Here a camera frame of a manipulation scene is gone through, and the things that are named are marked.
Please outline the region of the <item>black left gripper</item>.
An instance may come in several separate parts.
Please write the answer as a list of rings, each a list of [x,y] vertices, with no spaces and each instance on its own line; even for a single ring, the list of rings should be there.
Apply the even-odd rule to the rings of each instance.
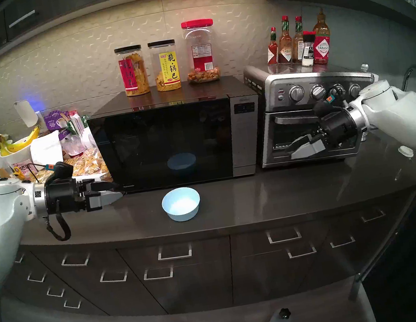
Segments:
[[[104,206],[112,204],[123,197],[123,193],[113,192],[120,186],[115,182],[96,181],[90,179],[79,180],[75,178],[58,179],[44,184],[44,197],[48,215],[56,215],[68,212],[99,211]]]

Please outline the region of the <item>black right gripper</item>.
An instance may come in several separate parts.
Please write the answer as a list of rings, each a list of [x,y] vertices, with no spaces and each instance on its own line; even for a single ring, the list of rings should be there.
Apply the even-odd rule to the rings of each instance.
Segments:
[[[310,158],[327,148],[338,147],[359,135],[358,127],[347,109],[336,110],[318,117],[318,124],[324,133],[323,140],[318,132],[305,134],[291,142],[286,151],[291,153],[291,159]]]

